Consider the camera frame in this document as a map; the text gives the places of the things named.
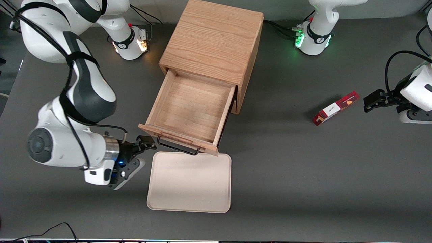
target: wooden cabinet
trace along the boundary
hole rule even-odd
[[[226,118],[244,101],[263,19],[259,12],[189,0],[159,62],[165,80],[139,127],[217,156]]]

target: drawer handle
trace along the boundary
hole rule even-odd
[[[176,148],[176,147],[170,146],[170,145],[168,145],[168,144],[163,144],[163,143],[160,142],[160,139],[161,139],[161,136],[158,136],[158,138],[156,139],[156,142],[157,142],[159,145],[162,145],[162,146],[165,146],[165,147],[171,148],[171,149],[173,149],[173,150],[177,150],[177,151],[179,151],[179,152],[187,153],[187,154],[190,154],[190,155],[197,155],[197,154],[200,152],[200,148],[197,148],[197,151],[195,151],[195,152],[189,152],[189,151],[183,150],[183,149],[181,149],[181,148]]]

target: red box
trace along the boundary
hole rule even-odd
[[[314,123],[315,125],[319,125],[326,120],[330,119],[330,117],[336,115],[340,111],[344,110],[346,107],[352,105],[356,100],[358,100],[360,96],[357,94],[356,91],[352,91],[348,95],[342,97],[340,100],[336,101],[335,103],[327,106],[326,108],[322,109],[315,117],[314,117]]]

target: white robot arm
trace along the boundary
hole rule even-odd
[[[306,20],[294,28],[298,31],[295,47],[308,55],[318,55],[328,46],[331,31],[339,20],[336,10],[343,6],[356,6],[368,0],[309,0],[315,8],[313,20]]]
[[[106,13],[118,14],[113,6],[119,2],[129,4],[129,1],[112,2]],[[72,86],[67,85],[60,96],[40,109],[27,149],[38,163],[83,166],[86,182],[119,189],[144,166],[143,161],[134,159],[135,156],[156,147],[151,137],[139,136],[135,144],[130,144],[124,139],[118,141],[90,131],[89,125],[115,112],[117,100],[97,61],[77,34],[92,22],[101,22],[117,42],[118,53],[123,58],[134,59],[143,53],[143,39],[139,39],[141,30],[130,28],[120,15],[109,22],[108,16],[102,16],[101,20],[100,6],[104,4],[100,4],[96,0],[24,0],[17,11],[29,52],[47,62],[67,62],[77,77]]]
[[[432,11],[427,16],[427,29],[432,35]],[[390,90],[387,72],[391,60],[398,54],[412,54],[425,60]],[[432,124],[432,60],[413,51],[394,53],[386,66],[386,91],[376,90],[365,97],[365,112],[378,107],[397,105],[399,120],[404,123]]]

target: table surface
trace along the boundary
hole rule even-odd
[[[26,54],[0,118],[0,237],[66,221],[80,238],[431,242],[432,126],[400,123],[395,107],[365,114],[362,101],[318,127],[312,123],[324,105],[353,90],[365,97],[384,88],[387,59],[418,51],[415,35],[424,21],[421,14],[341,20],[317,57],[265,25],[242,111],[229,117],[219,147],[232,158],[225,214],[148,209],[154,151],[142,155],[147,165],[116,192],[85,183],[78,168],[32,162],[27,135],[39,108],[60,93],[67,67]],[[125,127],[129,139],[143,134],[137,126],[163,82],[158,61],[174,27],[154,26],[149,52],[134,61],[114,52],[102,28],[82,35],[118,96],[116,113],[103,124]],[[426,35],[421,41],[429,48]],[[419,63],[395,58],[392,85]],[[64,228],[47,236],[69,234]]]

